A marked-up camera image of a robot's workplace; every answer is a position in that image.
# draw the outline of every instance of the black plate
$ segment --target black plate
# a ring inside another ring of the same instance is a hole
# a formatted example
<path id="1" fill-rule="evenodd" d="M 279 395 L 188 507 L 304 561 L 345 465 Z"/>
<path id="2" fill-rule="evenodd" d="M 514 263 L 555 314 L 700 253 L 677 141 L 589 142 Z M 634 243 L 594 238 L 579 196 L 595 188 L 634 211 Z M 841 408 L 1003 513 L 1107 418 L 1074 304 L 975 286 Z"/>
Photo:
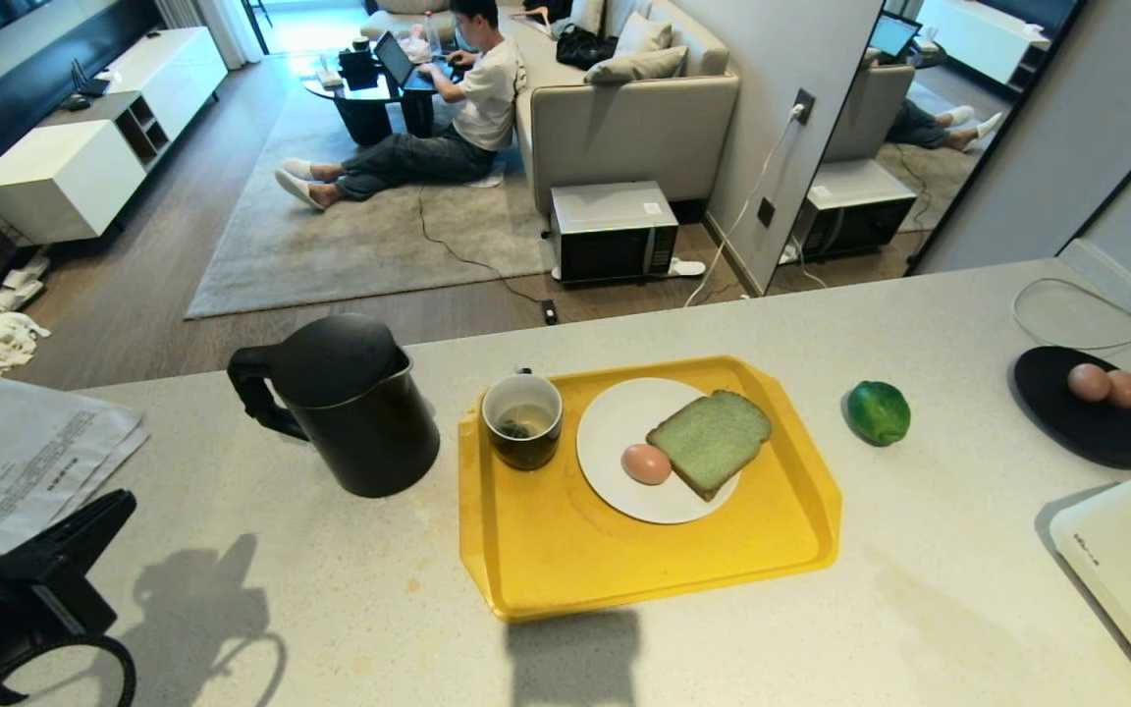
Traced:
<path id="1" fill-rule="evenodd" d="M 1016 390 L 1039 426 L 1056 442 L 1099 465 L 1131 469 L 1131 411 L 1108 403 L 1086 403 L 1068 388 L 1068 374 L 1081 363 L 1104 371 L 1116 367 L 1062 346 L 1033 348 L 1016 361 Z"/>

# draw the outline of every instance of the jeans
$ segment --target jeans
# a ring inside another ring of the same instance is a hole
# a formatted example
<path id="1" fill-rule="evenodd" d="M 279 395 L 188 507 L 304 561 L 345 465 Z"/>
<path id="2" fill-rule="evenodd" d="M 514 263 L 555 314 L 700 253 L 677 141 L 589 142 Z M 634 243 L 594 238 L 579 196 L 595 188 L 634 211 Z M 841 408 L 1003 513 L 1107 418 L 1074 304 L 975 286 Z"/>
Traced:
<path id="1" fill-rule="evenodd" d="M 474 181 L 491 171 L 495 153 L 483 149 L 448 129 L 435 138 L 395 133 L 360 155 L 343 162 L 343 175 L 334 181 L 343 197 L 364 201 L 382 189 L 412 181 Z"/>
<path id="2" fill-rule="evenodd" d="M 893 118 L 892 127 L 889 127 L 889 135 L 884 136 L 884 143 L 901 143 L 916 145 L 925 149 L 936 149 L 946 145 L 949 131 L 936 124 L 936 118 L 920 106 L 910 98 L 901 103 L 901 109 Z"/>

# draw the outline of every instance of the mirror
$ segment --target mirror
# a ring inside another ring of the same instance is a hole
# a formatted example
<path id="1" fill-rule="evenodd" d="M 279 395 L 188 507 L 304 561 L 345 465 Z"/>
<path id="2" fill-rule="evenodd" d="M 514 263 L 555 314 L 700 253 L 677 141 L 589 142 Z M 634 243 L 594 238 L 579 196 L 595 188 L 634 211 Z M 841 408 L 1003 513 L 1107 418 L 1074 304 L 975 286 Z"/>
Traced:
<path id="1" fill-rule="evenodd" d="M 905 276 L 1081 1 L 886 1 L 767 294 Z"/>

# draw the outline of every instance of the white cabinet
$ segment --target white cabinet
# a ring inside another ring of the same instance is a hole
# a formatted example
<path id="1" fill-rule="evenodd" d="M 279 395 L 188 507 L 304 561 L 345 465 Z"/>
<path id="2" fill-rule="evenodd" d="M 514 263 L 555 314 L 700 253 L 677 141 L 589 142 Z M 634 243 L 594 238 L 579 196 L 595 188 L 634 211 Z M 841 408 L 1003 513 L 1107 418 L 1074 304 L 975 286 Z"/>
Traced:
<path id="1" fill-rule="evenodd" d="M 925 0 L 918 10 L 925 31 L 936 27 L 936 43 L 975 71 L 1011 86 L 1027 88 L 1050 41 L 1025 32 L 1022 19 L 970 0 Z"/>
<path id="2" fill-rule="evenodd" d="M 0 157 L 0 216 L 28 242 L 98 238 L 225 77 L 207 27 L 144 37 L 103 77 L 107 95 L 58 113 Z"/>
<path id="3" fill-rule="evenodd" d="M 139 41 L 101 76 L 107 93 L 140 93 L 169 136 L 176 139 L 225 77 L 225 62 L 207 27 L 174 28 Z"/>
<path id="4" fill-rule="evenodd" d="M 36 244 L 98 238 L 145 174 L 112 121 L 41 127 L 0 157 L 0 216 Z"/>

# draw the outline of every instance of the yellow tray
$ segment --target yellow tray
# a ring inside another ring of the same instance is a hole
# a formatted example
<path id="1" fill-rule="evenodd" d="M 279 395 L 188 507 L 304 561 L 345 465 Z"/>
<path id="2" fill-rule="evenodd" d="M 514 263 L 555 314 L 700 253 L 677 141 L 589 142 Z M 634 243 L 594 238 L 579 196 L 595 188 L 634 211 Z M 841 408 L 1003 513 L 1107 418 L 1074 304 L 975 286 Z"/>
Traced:
<path id="1" fill-rule="evenodd" d="M 584 477 L 578 422 L 603 390 L 664 377 L 701 393 L 734 390 L 774 424 L 722 509 L 658 526 L 611 509 Z M 461 561 L 502 621 L 538 621 L 633 601 L 829 567 L 840 492 L 788 395 L 744 361 L 719 356 L 560 376 L 561 448 L 542 469 L 509 468 L 475 406 L 459 422 Z"/>

